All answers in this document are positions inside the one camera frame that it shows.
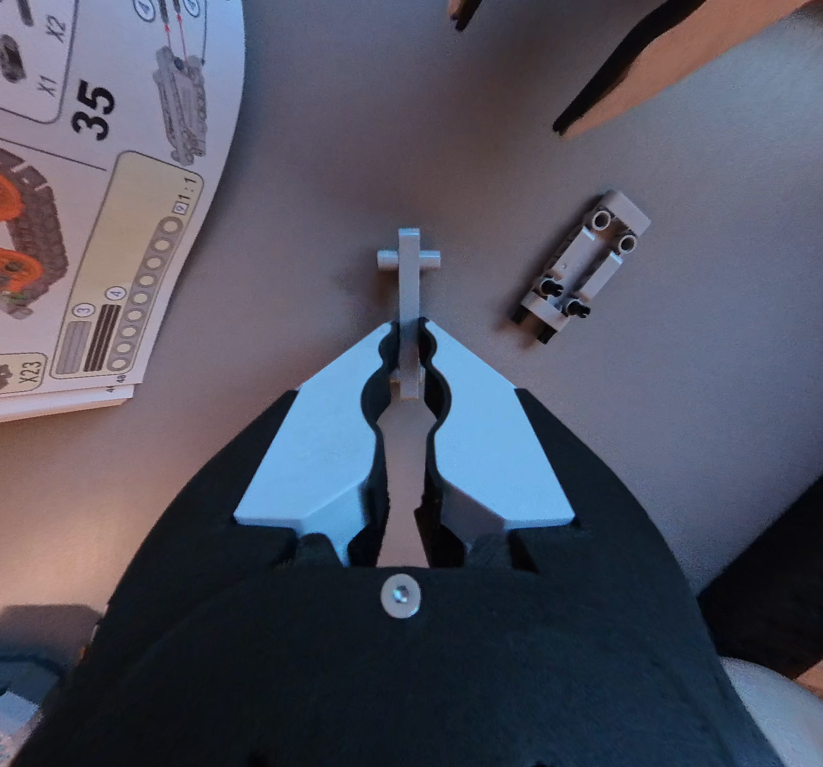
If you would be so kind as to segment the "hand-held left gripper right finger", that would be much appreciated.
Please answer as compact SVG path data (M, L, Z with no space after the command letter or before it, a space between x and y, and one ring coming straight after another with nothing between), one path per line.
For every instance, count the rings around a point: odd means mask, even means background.
M463 565L480 539L568 526L574 510L519 390L431 320L421 321L427 434L421 542L430 565Z

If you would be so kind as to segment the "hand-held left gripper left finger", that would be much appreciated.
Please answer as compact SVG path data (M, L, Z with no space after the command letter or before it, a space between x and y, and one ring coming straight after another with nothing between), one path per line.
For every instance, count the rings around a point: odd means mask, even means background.
M297 388L234 510L237 524L324 535L340 562L352 563L351 542L380 519L367 489L379 464L382 412L365 412L364 391L376 378L385 409L393 353L394 325L384 323Z

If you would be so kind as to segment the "grey lever brick piece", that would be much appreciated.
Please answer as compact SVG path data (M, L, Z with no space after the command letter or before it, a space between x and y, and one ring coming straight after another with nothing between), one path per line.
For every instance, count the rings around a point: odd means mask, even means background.
M395 381L401 400L417 401L423 382L418 341L421 274L440 267L440 252L421 247L419 228L399 228L396 248L378 250L376 262L380 271L397 274L399 352Z

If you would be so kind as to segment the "printed instruction booklet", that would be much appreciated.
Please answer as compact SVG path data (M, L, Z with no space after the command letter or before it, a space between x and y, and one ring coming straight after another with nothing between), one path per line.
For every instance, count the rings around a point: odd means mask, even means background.
M242 0L1 0L2 422L144 380L224 171Z

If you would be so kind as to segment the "grey desk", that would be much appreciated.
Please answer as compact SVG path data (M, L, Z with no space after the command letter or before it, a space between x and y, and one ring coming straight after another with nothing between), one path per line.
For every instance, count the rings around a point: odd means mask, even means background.
M821 0L609 123L552 124L664 0L243 0L231 156L135 397L2 424L2 611L102 611L170 500L393 314L427 314L622 478L702 589L821 475ZM510 319L611 189L650 219L546 344Z

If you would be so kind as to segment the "grey brick frame black pins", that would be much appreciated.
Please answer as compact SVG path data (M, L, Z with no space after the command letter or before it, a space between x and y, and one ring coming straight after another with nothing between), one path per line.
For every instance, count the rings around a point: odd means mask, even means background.
M546 344L573 319L586 319L592 302L619 271L650 227L650 219L622 192L603 194L552 253L510 319L536 319Z

